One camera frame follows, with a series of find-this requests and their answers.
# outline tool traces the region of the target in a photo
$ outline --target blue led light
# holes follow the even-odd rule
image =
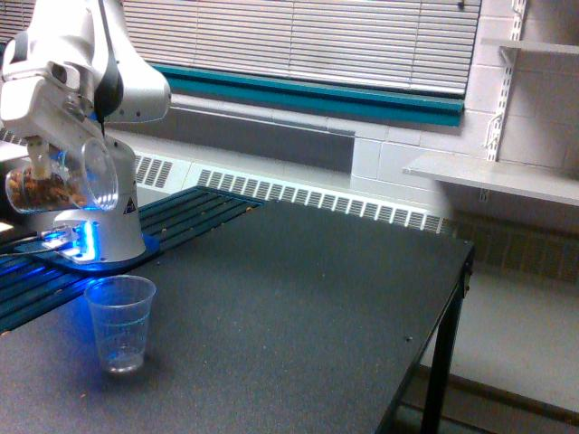
[[[45,241],[52,241],[55,240],[57,238],[60,238],[61,236],[64,235],[64,232],[53,232],[53,233],[49,233],[48,235],[46,235],[44,237]]]
[[[90,222],[82,225],[81,245],[84,247],[83,253],[87,260],[94,260],[97,257],[96,234]]]

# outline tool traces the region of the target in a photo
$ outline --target cinder block wall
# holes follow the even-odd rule
[[[579,232],[579,210],[492,193],[480,203],[478,191],[404,175],[402,168],[426,150],[484,158],[487,124],[502,82],[498,48],[483,37],[508,38],[510,1],[483,0],[479,31],[459,128],[388,125],[356,139],[352,185],[363,191],[397,191],[407,200],[448,205],[500,219]],[[529,0],[523,39],[579,45],[579,2]],[[530,165],[579,170],[579,58],[521,52],[499,158]]]

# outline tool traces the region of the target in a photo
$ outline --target window blinds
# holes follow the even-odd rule
[[[0,0],[0,44],[28,27],[33,9],[34,0]]]
[[[466,90],[480,2],[125,0],[123,4],[131,41],[149,61],[460,96]],[[16,9],[21,2],[7,3]]]

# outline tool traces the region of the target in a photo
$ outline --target nuts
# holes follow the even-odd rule
[[[59,211],[87,205],[87,198],[57,174],[48,179],[32,178],[32,168],[14,170],[6,189],[13,207],[20,212]]]

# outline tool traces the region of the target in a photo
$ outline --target white shelf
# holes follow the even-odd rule
[[[0,163],[28,156],[26,146],[14,145],[0,140]]]
[[[427,152],[403,171],[446,183],[579,206],[579,175],[541,167]]]
[[[482,38],[483,45],[496,45],[503,48],[512,48],[526,52],[550,52],[552,54],[579,55],[579,46],[561,45],[558,43],[511,41],[509,39]]]

